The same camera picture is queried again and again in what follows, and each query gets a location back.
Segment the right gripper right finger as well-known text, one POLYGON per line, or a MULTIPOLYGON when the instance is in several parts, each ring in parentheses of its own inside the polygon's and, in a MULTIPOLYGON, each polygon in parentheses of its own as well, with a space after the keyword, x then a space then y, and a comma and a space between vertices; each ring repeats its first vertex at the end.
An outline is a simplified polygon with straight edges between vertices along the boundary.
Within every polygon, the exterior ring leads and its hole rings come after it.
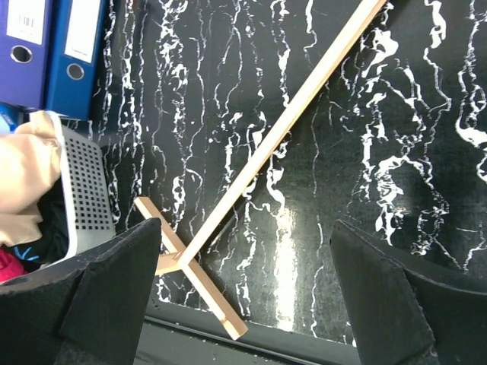
POLYGON ((330 239, 363 364, 484 364, 486 281, 335 222, 330 239))

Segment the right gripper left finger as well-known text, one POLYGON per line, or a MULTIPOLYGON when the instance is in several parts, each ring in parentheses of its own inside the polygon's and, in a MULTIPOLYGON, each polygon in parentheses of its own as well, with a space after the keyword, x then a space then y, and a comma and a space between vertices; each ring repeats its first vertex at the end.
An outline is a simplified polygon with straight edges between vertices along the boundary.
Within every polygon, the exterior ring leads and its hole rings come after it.
POLYGON ((131 364, 161 244, 156 218, 1 285, 3 364, 131 364))

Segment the black t shirt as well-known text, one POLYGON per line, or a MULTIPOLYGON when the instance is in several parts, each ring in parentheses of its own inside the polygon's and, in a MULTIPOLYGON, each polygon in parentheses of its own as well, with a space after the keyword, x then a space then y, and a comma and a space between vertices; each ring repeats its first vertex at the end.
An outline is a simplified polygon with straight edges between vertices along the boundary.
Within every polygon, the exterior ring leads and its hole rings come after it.
POLYGON ((20 260, 27 272, 63 259, 68 251, 68 227, 60 179, 38 201, 37 207, 42 217, 38 223, 42 236, 29 243, 6 247, 8 252, 20 260))

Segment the red t shirt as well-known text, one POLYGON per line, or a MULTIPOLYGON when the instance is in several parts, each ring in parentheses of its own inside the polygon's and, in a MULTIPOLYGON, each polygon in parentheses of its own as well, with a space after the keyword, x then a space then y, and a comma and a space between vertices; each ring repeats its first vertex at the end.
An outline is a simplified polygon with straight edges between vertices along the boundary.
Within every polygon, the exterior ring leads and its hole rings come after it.
POLYGON ((21 260, 5 246, 1 246, 0 262, 0 282, 2 284, 27 273, 21 260))

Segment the beige top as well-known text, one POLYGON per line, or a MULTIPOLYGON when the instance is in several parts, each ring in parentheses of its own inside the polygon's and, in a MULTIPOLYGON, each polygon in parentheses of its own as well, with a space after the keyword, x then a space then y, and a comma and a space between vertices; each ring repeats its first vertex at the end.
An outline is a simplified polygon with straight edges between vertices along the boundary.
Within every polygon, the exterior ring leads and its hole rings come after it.
POLYGON ((37 206, 60 178, 61 148, 45 111, 15 132, 1 135, 1 244, 16 246, 41 238, 37 206))

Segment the white plastic basket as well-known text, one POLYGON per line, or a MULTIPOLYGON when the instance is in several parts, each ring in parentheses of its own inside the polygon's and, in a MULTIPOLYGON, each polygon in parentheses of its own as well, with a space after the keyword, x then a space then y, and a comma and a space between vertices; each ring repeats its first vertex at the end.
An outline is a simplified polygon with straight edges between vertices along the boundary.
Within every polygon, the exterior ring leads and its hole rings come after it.
POLYGON ((40 200, 52 239, 45 266, 82 254, 116 235, 100 147, 63 125, 58 114, 46 114, 59 146, 60 178, 40 200))

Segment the wooden clothes rack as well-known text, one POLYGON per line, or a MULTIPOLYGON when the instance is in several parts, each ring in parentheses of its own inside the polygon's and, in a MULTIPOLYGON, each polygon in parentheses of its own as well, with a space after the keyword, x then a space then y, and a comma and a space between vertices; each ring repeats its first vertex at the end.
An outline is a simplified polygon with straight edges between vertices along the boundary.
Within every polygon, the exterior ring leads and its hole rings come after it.
POLYGON ((182 271, 233 340, 247 333, 247 325, 196 261, 196 255, 384 4, 384 1, 362 1, 358 4, 189 245, 183 244, 150 198, 140 196, 135 199, 135 206, 143 218, 157 218, 161 222, 161 242, 169 251, 158 256, 155 274, 161 276, 182 271))

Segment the black marble mat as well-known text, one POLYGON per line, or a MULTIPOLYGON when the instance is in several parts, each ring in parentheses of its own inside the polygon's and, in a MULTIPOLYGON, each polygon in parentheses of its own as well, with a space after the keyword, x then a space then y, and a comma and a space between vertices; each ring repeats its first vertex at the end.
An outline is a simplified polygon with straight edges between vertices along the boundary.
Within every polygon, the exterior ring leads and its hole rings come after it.
MULTIPOLYGON (((111 1, 88 134, 116 229, 149 197, 188 243, 353 1, 111 1)), ((389 1, 199 261, 246 320, 355 339, 338 220, 486 275, 486 3, 389 1)))

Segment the dark blue binder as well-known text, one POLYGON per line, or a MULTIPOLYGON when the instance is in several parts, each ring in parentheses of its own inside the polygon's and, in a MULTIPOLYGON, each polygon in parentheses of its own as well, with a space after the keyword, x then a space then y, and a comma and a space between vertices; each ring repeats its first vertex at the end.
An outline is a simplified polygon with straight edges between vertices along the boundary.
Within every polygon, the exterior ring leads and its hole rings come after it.
POLYGON ((89 117, 107 2, 54 1, 44 108, 71 119, 89 117))
POLYGON ((1 2, 1 101, 43 107, 51 1, 1 2))

